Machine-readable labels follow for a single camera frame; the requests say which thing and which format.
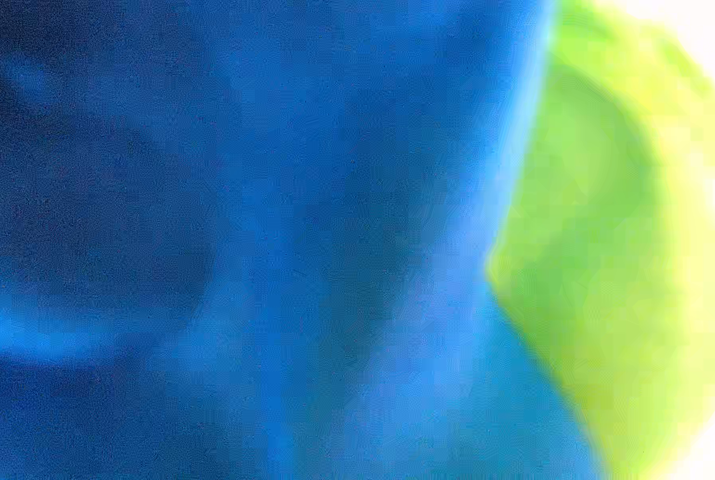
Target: green curved shape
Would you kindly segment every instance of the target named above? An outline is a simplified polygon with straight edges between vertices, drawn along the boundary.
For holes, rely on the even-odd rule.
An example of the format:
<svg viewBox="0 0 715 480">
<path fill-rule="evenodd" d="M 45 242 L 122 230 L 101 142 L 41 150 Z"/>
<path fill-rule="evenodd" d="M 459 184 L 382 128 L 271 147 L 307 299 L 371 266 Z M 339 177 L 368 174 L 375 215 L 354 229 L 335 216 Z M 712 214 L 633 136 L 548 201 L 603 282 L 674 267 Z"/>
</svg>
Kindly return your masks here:
<svg viewBox="0 0 715 480">
<path fill-rule="evenodd" d="M 568 0 L 506 223 L 501 306 L 615 477 L 715 408 L 715 89 L 657 26 Z"/>
</svg>

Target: lime green shape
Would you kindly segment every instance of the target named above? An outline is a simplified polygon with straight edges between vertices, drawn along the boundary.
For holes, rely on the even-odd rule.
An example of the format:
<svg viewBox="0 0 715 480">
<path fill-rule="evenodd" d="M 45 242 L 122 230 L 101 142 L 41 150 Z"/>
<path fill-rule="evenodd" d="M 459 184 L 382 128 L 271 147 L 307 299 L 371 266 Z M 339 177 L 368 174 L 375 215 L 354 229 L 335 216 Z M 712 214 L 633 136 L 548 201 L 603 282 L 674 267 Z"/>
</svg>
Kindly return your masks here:
<svg viewBox="0 0 715 480">
<path fill-rule="evenodd" d="M 615 477 L 715 408 L 715 88 L 666 30 L 563 1 L 487 271 Z"/>
</svg>

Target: green object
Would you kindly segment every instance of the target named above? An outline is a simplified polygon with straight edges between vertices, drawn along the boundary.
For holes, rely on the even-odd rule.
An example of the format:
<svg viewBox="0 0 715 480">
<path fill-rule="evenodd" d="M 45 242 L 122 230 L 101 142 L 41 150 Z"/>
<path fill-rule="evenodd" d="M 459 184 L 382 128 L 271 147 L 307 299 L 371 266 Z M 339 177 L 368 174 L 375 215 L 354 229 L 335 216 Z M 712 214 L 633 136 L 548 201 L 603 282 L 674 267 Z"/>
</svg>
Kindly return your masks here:
<svg viewBox="0 0 715 480">
<path fill-rule="evenodd" d="M 715 408 L 715 89 L 658 26 L 557 15 L 488 275 L 609 473 L 659 478 Z"/>
</svg>

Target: blue fabric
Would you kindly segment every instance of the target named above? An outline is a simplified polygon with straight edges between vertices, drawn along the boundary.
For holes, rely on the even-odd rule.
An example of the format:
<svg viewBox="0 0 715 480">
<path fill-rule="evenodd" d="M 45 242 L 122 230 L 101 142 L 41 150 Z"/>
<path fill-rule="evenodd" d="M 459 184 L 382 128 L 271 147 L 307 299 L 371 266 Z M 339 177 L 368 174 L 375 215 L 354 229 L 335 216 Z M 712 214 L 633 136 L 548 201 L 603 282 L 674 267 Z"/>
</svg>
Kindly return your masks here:
<svg viewBox="0 0 715 480">
<path fill-rule="evenodd" d="M 0 478 L 593 476 L 483 276 L 549 8 L 0 3 Z"/>
</svg>

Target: dark blue area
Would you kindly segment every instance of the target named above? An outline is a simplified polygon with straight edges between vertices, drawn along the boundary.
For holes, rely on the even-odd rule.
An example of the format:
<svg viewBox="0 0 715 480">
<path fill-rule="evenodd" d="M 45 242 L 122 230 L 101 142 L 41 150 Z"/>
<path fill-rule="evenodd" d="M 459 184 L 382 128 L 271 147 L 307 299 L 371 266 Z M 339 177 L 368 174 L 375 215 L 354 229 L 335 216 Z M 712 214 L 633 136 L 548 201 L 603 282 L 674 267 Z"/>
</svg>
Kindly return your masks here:
<svg viewBox="0 0 715 480">
<path fill-rule="evenodd" d="M 591 475 L 483 293 L 548 8 L 0 2 L 0 477 Z"/>
</svg>

